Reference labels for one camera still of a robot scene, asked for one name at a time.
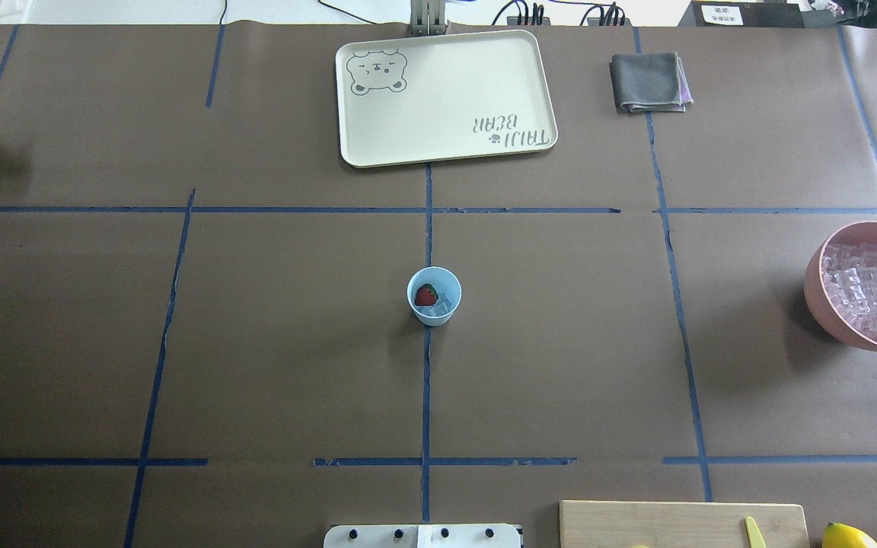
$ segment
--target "pink bowl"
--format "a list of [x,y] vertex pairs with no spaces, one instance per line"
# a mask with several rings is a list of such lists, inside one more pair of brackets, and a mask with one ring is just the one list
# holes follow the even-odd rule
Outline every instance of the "pink bowl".
[[877,221],[862,221],[843,226],[824,240],[807,265],[807,273],[804,275],[804,299],[807,299],[808,308],[811,309],[814,319],[818,320],[821,327],[831,333],[832,337],[850,346],[877,351],[877,342],[857,332],[855,327],[848,325],[848,322],[845,322],[845,319],[834,309],[821,278],[821,257],[824,256],[824,249],[828,244],[857,246],[862,242],[877,245]]

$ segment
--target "bear logo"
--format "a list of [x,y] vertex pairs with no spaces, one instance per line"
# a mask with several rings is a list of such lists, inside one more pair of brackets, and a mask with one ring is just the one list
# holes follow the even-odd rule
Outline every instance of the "bear logo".
[[371,90],[400,93],[408,85],[404,81],[404,69],[407,66],[408,59],[397,49],[393,52],[367,52],[362,56],[354,53],[351,59],[347,59],[347,72],[351,73],[354,80],[351,92],[356,96],[363,96]]

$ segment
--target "label sticker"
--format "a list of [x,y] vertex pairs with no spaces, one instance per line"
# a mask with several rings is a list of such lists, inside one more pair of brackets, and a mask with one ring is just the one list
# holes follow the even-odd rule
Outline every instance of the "label sticker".
[[709,24],[731,24],[742,27],[742,15],[738,6],[703,6],[703,21]]

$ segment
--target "gray cloth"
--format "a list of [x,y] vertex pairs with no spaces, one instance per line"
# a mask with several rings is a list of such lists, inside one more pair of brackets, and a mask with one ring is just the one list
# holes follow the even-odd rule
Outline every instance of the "gray cloth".
[[615,100],[629,112],[685,112],[689,83],[676,52],[618,53],[611,60]]

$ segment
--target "yellow fruit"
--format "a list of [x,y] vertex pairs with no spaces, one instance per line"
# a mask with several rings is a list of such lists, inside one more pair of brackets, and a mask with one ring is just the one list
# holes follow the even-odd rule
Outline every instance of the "yellow fruit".
[[824,528],[821,548],[877,548],[877,542],[859,528],[832,521]]

